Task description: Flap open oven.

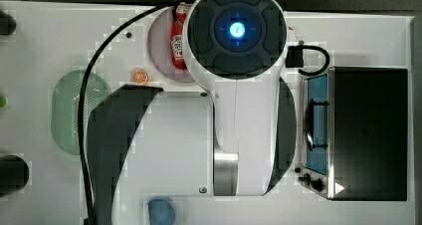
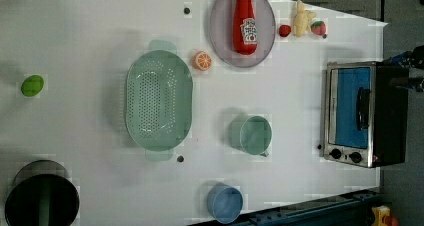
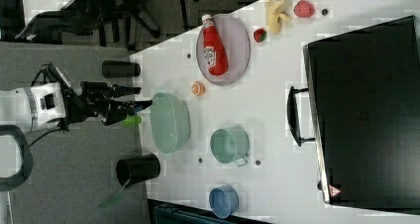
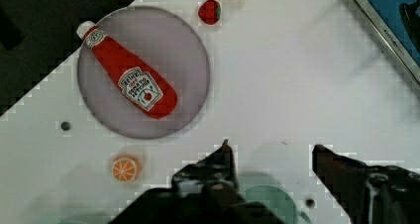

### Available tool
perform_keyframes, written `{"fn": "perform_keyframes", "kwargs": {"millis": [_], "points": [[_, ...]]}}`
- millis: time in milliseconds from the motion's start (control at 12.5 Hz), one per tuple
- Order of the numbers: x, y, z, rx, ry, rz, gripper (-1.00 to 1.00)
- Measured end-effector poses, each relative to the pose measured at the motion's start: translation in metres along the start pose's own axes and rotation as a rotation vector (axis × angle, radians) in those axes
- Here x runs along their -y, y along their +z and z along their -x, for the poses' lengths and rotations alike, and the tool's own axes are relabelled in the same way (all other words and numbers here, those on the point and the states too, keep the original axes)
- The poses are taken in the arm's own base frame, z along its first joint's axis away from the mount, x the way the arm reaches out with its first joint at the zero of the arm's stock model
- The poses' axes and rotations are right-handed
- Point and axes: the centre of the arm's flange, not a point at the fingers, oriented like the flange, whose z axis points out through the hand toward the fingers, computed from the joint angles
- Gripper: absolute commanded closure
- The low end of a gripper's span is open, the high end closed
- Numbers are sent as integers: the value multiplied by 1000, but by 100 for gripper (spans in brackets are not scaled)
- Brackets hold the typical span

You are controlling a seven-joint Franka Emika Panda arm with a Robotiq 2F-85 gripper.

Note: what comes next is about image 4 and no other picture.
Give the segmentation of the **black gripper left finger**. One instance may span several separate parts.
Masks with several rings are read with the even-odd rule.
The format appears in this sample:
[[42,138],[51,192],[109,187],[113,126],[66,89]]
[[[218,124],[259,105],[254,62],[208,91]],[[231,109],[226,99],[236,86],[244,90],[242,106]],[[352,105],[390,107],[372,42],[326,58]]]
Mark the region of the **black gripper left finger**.
[[181,197],[202,192],[206,184],[222,182],[238,188],[233,149],[225,139],[220,148],[203,160],[186,165],[171,178],[171,188]]

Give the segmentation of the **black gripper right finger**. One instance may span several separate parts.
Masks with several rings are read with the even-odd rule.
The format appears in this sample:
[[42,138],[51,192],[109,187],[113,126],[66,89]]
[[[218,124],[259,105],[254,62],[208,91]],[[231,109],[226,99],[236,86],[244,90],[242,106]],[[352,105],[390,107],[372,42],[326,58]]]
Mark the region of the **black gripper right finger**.
[[398,166],[369,166],[323,145],[312,151],[312,169],[352,224],[420,224],[420,179]]

